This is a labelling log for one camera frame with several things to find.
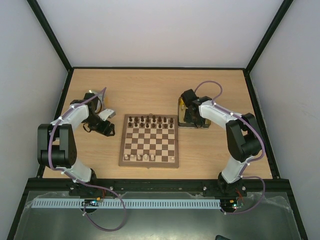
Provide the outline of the gold interior green tin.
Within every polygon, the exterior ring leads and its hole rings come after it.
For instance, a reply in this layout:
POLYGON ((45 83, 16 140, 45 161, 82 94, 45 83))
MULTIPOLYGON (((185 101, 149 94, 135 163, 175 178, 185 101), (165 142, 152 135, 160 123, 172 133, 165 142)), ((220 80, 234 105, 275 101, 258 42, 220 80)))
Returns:
POLYGON ((186 107, 182 97, 178 98, 177 104, 178 126, 189 129, 208 129, 211 121, 205 118, 201 120, 192 115, 192 112, 186 107))

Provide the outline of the wooden chess board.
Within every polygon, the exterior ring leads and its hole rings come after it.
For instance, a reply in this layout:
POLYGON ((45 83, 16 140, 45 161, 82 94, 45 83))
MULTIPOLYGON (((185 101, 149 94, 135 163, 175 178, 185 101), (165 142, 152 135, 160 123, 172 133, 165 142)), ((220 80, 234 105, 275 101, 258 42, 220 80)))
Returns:
POLYGON ((123 121, 118 165, 177 169, 180 165, 178 130, 177 115, 126 114, 123 121), (148 161, 144 160, 144 154, 148 155, 148 161), (131 160, 131 155, 135 155, 135 161, 131 160), (141 155, 141 160, 137 160, 137 155, 141 155), (150 155, 154 155, 154 161, 150 161, 150 155))

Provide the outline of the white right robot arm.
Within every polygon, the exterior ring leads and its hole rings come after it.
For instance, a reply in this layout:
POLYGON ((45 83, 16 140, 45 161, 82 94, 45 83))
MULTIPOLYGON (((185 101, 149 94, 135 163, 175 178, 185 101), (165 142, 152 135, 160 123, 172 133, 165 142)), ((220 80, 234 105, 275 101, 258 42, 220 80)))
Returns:
POLYGON ((251 162, 266 154, 264 140, 253 114, 240 114, 217 104, 211 98, 184 100, 193 120, 207 119, 226 131, 230 158, 220 173, 222 181, 218 191, 229 196, 236 189, 235 182, 243 178, 243 172, 251 162))

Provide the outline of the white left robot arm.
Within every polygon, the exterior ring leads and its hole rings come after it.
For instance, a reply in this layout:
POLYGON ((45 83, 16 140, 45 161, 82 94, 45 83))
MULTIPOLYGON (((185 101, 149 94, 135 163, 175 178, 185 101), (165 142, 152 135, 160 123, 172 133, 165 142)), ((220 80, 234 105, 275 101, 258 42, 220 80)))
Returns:
POLYGON ((41 166, 70 177, 74 182, 89 183, 94 171, 78 158, 74 131, 87 124, 88 132, 97 132, 106 137, 115 135, 115 125, 109 121, 116 115, 114 110, 97 112, 99 98, 93 100, 73 100, 68 110, 49 124, 41 124, 37 129, 37 160, 41 166))

